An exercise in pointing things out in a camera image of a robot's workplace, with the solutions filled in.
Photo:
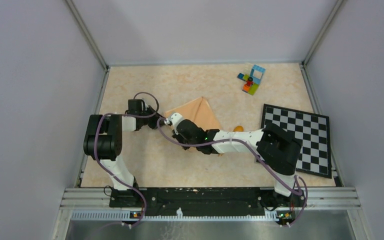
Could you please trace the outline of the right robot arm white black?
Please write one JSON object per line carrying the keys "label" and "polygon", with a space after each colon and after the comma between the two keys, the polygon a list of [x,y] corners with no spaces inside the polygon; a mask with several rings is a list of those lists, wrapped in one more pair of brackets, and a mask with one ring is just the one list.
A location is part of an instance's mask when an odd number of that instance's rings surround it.
{"label": "right robot arm white black", "polygon": [[274,177],[273,200],[287,206],[302,190],[296,182],[296,167],[303,143],[280,126],[269,123],[254,131],[203,130],[189,119],[173,122],[173,137],[184,148],[195,148],[205,155],[251,153]]}

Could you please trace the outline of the peach cloth napkin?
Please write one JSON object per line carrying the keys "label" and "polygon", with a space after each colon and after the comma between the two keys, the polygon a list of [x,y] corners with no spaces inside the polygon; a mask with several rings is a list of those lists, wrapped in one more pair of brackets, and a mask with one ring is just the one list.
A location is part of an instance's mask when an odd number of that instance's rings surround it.
{"label": "peach cloth napkin", "polygon": [[204,97],[198,97],[185,104],[167,110],[163,116],[167,118],[174,112],[181,114],[185,119],[192,121],[205,131],[222,128],[209,102]]}

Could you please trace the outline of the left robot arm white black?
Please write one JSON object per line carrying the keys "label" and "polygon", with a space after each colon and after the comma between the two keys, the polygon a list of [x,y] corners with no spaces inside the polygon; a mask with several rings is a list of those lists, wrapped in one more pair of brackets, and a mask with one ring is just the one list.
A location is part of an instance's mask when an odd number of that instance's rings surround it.
{"label": "left robot arm white black", "polygon": [[155,129],[161,117],[159,102],[155,103],[156,108],[153,108],[144,99],[130,99],[124,114],[92,114],[88,119],[83,151],[109,175],[112,181],[110,197],[121,198],[129,207],[140,202],[141,194],[135,190],[138,188],[136,179],[121,156],[123,132],[139,131],[144,126]]}

